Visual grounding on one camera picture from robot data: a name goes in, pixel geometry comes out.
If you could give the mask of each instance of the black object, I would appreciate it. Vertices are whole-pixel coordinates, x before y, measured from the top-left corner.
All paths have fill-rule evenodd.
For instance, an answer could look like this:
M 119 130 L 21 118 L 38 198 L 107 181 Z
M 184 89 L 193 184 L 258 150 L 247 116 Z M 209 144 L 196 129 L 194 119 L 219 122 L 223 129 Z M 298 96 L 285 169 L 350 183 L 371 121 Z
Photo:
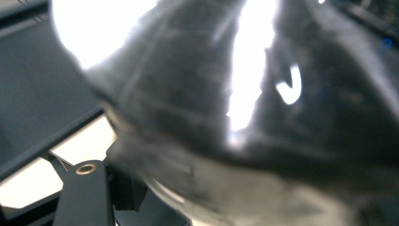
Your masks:
M 56 23 L 75 59 L 106 53 L 81 68 L 117 128 L 111 164 L 211 224 L 361 225 L 363 205 L 399 195 L 399 51 L 385 33 L 330 1 L 156 3 L 102 2 L 132 20 L 82 27 L 79 48 Z M 102 11 L 79 10 L 73 27 L 98 27 Z
M 54 226 L 115 224 L 105 164 L 87 161 L 68 172 Z
M 102 114 L 49 22 L 0 40 L 0 181 Z
M 58 204 L 59 192 L 17 210 L 0 221 L 1 225 L 52 225 Z
M 0 29 L 23 22 L 26 19 L 46 13 L 49 7 L 47 0 L 36 0 L 29 4 L 0 11 Z

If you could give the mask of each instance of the black metal frame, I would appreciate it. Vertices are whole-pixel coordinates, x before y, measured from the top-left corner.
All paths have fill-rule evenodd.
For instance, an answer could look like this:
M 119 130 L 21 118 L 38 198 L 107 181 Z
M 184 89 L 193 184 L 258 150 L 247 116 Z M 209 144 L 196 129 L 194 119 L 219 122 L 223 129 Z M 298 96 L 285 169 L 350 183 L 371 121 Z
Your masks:
M 48 10 L 49 2 L 38 0 L 0 12 L 0 30 L 45 14 Z M 6 207 L 0 205 L 0 225 L 72 225 L 71 220 L 77 218 L 80 222 L 93 225 L 114 225 L 115 211 L 137 212 L 149 193 L 147 187 L 135 178 L 106 165 L 106 160 L 89 161 L 73 166 L 54 153 L 44 153 L 41 158 L 52 164 L 64 183 L 63 190 L 23 209 L 9 209 L 11 213 L 8 214 L 4 212 Z M 96 170 L 86 176 L 76 173 L 77 169 L 86 164 L 95 165 Z M 176 218 L 183 222 L 179 226 L 190 225 L 188 219 L 178 214 Z M 146 224 L 140 223 L 138 219 L 136 225 Z

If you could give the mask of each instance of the metal screw head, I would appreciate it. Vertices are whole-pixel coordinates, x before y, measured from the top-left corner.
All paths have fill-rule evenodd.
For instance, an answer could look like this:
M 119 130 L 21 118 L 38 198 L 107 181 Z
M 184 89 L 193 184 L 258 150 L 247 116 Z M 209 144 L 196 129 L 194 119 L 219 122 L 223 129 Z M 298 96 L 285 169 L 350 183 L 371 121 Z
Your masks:
M 90 174 L 93 171 L 95 171 L 97 169 L 96 165 L 94 164 L 85 164 L 83 166 L 80 166 L 78 169 L 76 169 L 76 174 L 78 175 L 86 175 L 86 174 Z

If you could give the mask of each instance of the white surface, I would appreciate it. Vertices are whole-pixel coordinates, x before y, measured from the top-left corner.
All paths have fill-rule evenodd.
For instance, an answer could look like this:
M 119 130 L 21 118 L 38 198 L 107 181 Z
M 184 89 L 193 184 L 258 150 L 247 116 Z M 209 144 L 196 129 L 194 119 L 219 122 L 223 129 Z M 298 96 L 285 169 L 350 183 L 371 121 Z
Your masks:
M 108 121 L 101 116 L 52 151 L 73 165 L 87 160 L 104 160 L 105 152 L 115 138 Z M 0 203 L 22 208 L 61 188 L 62 181 L 51 164 L 38 158 L 0 184 Z

